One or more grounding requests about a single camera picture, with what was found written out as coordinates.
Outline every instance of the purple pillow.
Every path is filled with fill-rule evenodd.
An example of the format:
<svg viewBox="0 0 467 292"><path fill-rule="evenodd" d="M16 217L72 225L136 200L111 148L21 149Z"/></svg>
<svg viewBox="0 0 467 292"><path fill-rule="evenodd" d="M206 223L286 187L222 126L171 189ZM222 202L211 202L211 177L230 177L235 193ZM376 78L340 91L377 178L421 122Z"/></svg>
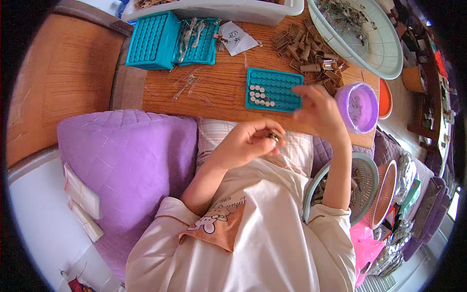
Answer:
<svg viewBox="0 0 467 292"><path fill-rule="evenodd" d="M128 254L162 199L179 197L193 179L196 122L118 110L63 120L57 136L62 162L100 197L104 235L94 245L123 282Z"/></svg>

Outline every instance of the teal plastic tray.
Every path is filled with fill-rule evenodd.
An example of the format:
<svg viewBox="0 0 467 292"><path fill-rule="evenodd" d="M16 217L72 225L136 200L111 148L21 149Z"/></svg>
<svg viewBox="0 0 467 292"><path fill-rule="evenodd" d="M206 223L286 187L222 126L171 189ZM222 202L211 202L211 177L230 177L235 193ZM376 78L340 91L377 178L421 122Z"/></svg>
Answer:
<svg viewBox="0 0 467 292"><path fill-rule="evenodd" d="M127 66L145 70L172 69L180 20L164 11L138 19L128 49Z"/></svg>
<svg viewBox="0 0 467 292"><path fill-rule="evenodd" d="M250 92L259 93L259 90L250 89L251 85L258 85L264 88L263 94L269 98L269 103L274 102L274 106L256 104L252 100ZM303 75L282 71L248 68L247 71L247 91L245 93L245 107L253 109L264 109L268 111L293 113L296 109L302 108L302 99L292 92L295 86L303 85ZM264 100L262 97L255 97L255 100Z"/></svg>
<svg viewBox="0 0 467 292"><path fill-rule="evenodd" d="M178 34L177 43L175 45L175 52L172 57L173 63L178 63L179 66L186 66L186 65L193 65L193 64L208 64L214 65L215 58L216 58L216 39L213 37L214 34L218 33L219 26L220 26L220 19L219 18L202 18L198 19L204 20L208 25L203 29L199 38L198 47L192 48L191 46L195 42L195 37L192 36L191 40L188 44L188 51L185 54L185 58L181 63L178 63L178 59L180 58L180 34L182 33L183 29L180 29L180 33ZM182 27L186 25L185 21L182 21Z"/></svg>

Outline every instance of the cartoon print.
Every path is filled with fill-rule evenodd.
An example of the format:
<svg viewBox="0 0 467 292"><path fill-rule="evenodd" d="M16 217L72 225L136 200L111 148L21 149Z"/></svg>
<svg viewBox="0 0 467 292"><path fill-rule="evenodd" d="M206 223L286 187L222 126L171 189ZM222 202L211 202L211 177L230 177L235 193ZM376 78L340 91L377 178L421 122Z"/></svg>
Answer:
<svg viewBox="0 0 467 292"><path fill-rule="evenodd" d="M195 227L189 227L187 230L198 230L203 226L203 230L206 233L212 234L216 230L214 222L217 220L227 222L227 216L235 213L238 205L245 203L245 197L243 197L240 199L238 204L232 204L227 207L224 207L223 205L213 207L203 217L195 222Z"/></svg>

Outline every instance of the right hand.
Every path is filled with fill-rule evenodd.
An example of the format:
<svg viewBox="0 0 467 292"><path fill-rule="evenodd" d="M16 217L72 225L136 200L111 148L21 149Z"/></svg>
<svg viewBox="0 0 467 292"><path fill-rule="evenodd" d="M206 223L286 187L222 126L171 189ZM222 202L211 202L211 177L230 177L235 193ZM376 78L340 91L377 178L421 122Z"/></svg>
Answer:
<svg viewBox="0 0 467 292"><path fill-rule="evenodd" d="M302 96L303 109L296 110L294 118L313 126L319 137L332 146L350 144L337 103L322 86L296 86L292 91Z"/></svg>

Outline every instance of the white plastic box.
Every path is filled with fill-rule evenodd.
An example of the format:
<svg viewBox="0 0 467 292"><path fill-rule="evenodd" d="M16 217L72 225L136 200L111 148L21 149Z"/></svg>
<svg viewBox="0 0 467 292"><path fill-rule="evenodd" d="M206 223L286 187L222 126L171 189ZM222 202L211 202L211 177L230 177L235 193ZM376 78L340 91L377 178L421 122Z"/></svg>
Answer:
<svg viewBox="0 0 467 292"><path fill-rule="evenodd" d="M219 17L227 21L277 25L286 15L301 14L303 8L304 0L284 0L284 5L257 0L180 0L137 11L134 0L130 0L121 19L130 21L145 15L172 10L179 19Z"/></svg>

